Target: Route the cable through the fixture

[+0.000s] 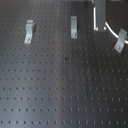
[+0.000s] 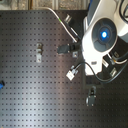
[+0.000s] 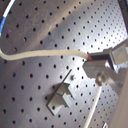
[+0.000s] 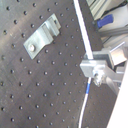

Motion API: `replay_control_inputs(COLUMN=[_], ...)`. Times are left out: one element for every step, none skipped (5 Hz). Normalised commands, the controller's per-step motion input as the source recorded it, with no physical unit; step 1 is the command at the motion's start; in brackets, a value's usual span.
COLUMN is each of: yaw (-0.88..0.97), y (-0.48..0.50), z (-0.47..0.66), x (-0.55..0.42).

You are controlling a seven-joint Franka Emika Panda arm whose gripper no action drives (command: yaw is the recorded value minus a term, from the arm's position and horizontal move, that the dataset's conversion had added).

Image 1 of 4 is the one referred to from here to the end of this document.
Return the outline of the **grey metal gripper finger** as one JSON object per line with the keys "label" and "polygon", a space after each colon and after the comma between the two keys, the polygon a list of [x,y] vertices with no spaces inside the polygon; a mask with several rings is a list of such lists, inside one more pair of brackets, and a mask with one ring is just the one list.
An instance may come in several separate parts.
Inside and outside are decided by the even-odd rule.
{"label": "grey metal gripper finger", "polygon": [[94,29],[98,32],[104,32],[105,21],[106,21],[106,1],[105,0],[94,0]]}

